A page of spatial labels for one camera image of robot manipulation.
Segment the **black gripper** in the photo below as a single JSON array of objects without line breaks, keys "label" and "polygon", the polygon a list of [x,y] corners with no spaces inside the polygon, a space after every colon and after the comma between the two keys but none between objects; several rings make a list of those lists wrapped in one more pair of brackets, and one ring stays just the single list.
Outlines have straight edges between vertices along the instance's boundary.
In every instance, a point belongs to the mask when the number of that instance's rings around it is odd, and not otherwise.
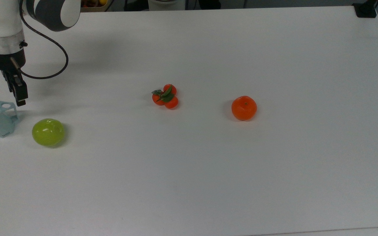
[{"label": "black gripper", "polygon": [[27,84],[11,58],[15,60],[18,67],[24,66],[26,63],[24,49],[12,54],[0,55],[0,71],[9,87],[9,92],[14,94],[17,106],[25,106],[28,98]]}]

